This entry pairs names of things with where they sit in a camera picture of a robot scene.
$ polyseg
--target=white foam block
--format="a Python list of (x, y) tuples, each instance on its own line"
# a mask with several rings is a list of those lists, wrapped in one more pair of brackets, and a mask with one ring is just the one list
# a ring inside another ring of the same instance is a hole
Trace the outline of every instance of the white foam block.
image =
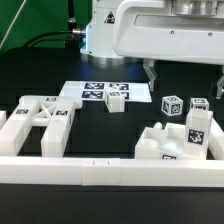
[(222, 161), (121, 160), (121, 186), (223, 187)]
[(82, 185), (88, 159), (0, 157), (0, 183)]
[(124, 112), (125, 98), (119, 90), (105, 89), (105, 103), (110, 113)]
[(183, 100), (177, 96), (165, 96), (162, 98), (161, 111), (168, 116), (182, 114)]
[(41, 140), (43, 157), (62, 157), (75, 115), (73, 100), (59, 101)]
[(215, 119), (212, 119), (208, 147), (216, 160), (224, 160), (224, 132)]
[(83, 185), (120, 185), (120, 159), (94, 159), (82, 166)]
[(16, 156), (31, 128), (32, 117), (39, 111), (39, 101), (20, 103), (0, 130), (0, 156)]
[(191, 98), (190, 108), (209, 110), (209, 102), (206, 98)]
[(3, 127), (5, 122), (6, 122), (6, 112), (0, 111), (0, 129)]

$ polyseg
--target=cable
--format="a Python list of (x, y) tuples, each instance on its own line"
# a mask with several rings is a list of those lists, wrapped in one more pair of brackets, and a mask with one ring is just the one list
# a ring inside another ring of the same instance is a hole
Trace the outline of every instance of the cable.
[(28, 42), (26, 42), (23, 47), (28, 47), (30, 44), (32, 44), (34, 41), (41, 39), (43, 37), (49, 37), (49, 36), (56, 36), (56, 35), (63, 35), (63, 34), (72, 34), (72, 31), (56, 31), (56, 32), (49, 32), (49, 33), (44, 33), (44, 34), (40, 34), (34, 38), (32, 38), (31, 40), (29, 40)]
[(77, 28), (73, 0), (68, 0), (68, 18), (68, 29), (72, 30), (74, 28)]
[(2, 47), (3, 47), (3, 45), (5, 44), (5, 42), (6, 42), (7, 38), (8, 38), (8, 36), (9, 36), (9, 34), (10, 34), (12, 28), (13, 28), (13, 26), (14, 26), (15, 23), (16, 23), (16, 20), (18, 19), (19, 15), (20, 15), (20, 13), (22, 12), (22, 10), (23, 10), (23, 8), (24, 8), (24, 6), (25, 6), (25, 4), (26, 4), (27, 1), (28, 1), (28, 0), (24, 0), (24, 1), (23, 1), (23, 3), (22, 3), (22, 5), (20, 6), (18, 12), (16, 13), (16, 15), (15, 15), (15, 17), (14, 17), (12, 23), (10, 24), (10, 26), (9, 26), (9, 28), (8, 28), (8, 30), (7, 30), (7, 32), (6, 32), (5, 36), (4, 36), (4, 38), (3, 38), (2, 42), (1, 42), (1, 44), (0, 44), (0, 51), (1, 51)]
[(38, 40), (38, 41), (34, 42), (32, 45), (30, 45), (30, 47), (35, 47), (39, 43), (50, 42), (50, 41), (59, 42), (59, 41), (65, 41), (65, 39), (43, 39), (43, 40)]

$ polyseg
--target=slotted white block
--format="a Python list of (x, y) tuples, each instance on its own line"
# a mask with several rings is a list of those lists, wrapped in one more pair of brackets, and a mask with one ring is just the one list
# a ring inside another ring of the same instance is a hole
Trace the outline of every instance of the slotted white block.
[(38, 111), (38, 100), (20, 102), (0, 130), (0, 156), (18, 154), (32, 128), (31, 119)]
[(224, 160), (224, 132), (215, 119), (212, 119), (208, 147), (216, 160)]
[(94, 159), (84, 164), (82, 184), (120, 185), (120, 159)]
[(222, 161), (121, 160), (121, 186), (224, 186)]
[(135, 147), (135, 159), (194, 160), (192, 154), (183, 153), (185, 126), (167, 123), (164, 130), (155, 125), (145, 128)]
[(206, 98), (191, 98), (190, 108), (209, 110), (209, 102)]
[(43, 157), (63, 157), (74, 115), (74, 100), (59, 100), (41, 140)]
[(105, 89), (105, 103), (110, 113), (124, 112), (125, 98), (118, 89)]
[(161, 111), (168, 116), (182, 114), (183, 100), (177, 96), (166, 96), (162, 98)]
[(0, 129), (3, 127), (5, 122), (6, 122), (6, 112), (0, 111)]
[(212, 111), (191, 108), (187, 115), (184, 154), (206, 159)]

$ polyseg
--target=black cable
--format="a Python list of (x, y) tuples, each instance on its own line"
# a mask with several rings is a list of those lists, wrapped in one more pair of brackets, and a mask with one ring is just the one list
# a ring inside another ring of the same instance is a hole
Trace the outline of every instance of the black cable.
[(75, 18), (75, 11), (74, 11), (74, 2), (73, 0), (68, 0), (68, 17)]
[(76, 29), (77, 23), (75, 20), (75, 10), (74, 10), (74, 1), (68, 0), (68, 29)]
[(33, 44), (30, 45), (30, 47), (35, 47), (37, 44), (42, 43), (42, 42), (59, 42), (59, 41), (65, 41), (65, 39), (43, 39), (43, 40), (38, 40), (34, 42)]
[(72, 31), (56, 31), (56, 32), (49, 32), (49, 33), (43, 33), (36, 37), (33, 37), (31, 40), (26, 42), (23, 47), (28, 47), (30, 44), (32, 44), (34, 41), (41, 39), (43, 37), (49, 37), (49, 36), (56, 36), (56, 35), (62, 35), (62, 34), (72, 34)]

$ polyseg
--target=metal bracket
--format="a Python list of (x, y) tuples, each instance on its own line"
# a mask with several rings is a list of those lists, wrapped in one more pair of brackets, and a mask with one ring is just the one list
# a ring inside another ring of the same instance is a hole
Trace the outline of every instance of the metal bracket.
[(143, 62), (143, 67), (150, 79), (150, 85), (149, 85), (150, 91), (154, 90), (154, 82), (157, 78), (157, 74), (154, 69), (154, 63), (155, 63), (155, 60), (153, 59), (144, 59), (144, 62)]
[(222, 94), (224, 93), (224, 66), (222, 66), (222, 77), (217, 82), (217, 99), (221, 99)]

